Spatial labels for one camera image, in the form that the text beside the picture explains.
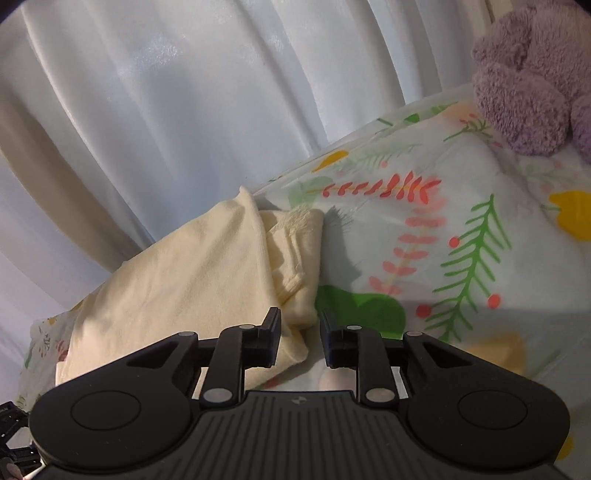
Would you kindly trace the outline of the cream knit sweater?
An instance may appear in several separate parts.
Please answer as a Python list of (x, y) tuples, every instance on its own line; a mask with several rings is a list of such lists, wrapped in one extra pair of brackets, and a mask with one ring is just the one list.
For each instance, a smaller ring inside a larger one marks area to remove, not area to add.
[(81, 304), (63, 384), (182, 331), (215, 338), (236, 325), (281, 311), (270, 369), (245, 373), (254, 388), (308, 358), (303, 332), (318, 320), (315, 295), (322, 222), (317, 209), (259, 210), (249, 191), (222, 201), (123, 263)]

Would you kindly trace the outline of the floral plastic bed cover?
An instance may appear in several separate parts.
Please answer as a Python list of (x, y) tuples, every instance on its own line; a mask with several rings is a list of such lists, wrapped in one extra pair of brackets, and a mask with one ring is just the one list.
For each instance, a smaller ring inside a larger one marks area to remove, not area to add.
[[(315, 312), (386, 338), (423, 331), (542, 383), (567, 404), (558, 465), (590, 475), (590, 169), (571, 147), (514, 153), (462, 88), (379, 120), (252, 195), (322, 211)], [(16, 404), (56, 385), (84, 299), (36, 323)], [(254, 388), (340, 390), (353, 372), (308, 358)]]

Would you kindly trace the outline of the beige drape curtain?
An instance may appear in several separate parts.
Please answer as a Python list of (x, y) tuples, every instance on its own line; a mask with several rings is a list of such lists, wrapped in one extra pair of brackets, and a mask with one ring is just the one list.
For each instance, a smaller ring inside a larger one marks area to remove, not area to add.
[(11, 89), (1, 88), (1, 154), (49, 219), (109, 272), (141, 252), (83, 184), (44, 127)]

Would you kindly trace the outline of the white sheer curtain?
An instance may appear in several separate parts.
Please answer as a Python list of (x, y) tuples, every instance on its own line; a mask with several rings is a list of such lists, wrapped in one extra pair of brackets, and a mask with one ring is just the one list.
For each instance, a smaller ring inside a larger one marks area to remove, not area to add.
[[(11, 89), (141, 250), (406, 104), (462, 85), (485, 1), (5, 1)], [(1, 374), (110, 272), (1, 154)]]

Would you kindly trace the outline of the purple plush teddy bear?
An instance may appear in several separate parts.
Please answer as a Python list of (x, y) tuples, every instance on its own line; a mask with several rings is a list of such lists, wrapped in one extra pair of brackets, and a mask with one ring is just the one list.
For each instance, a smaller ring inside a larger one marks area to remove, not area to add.
[(537, 1), (496, 20), (474, 45), (476, 104), (512, 150), (549, 156), (571, 140), (590, 160), (590, 11)]

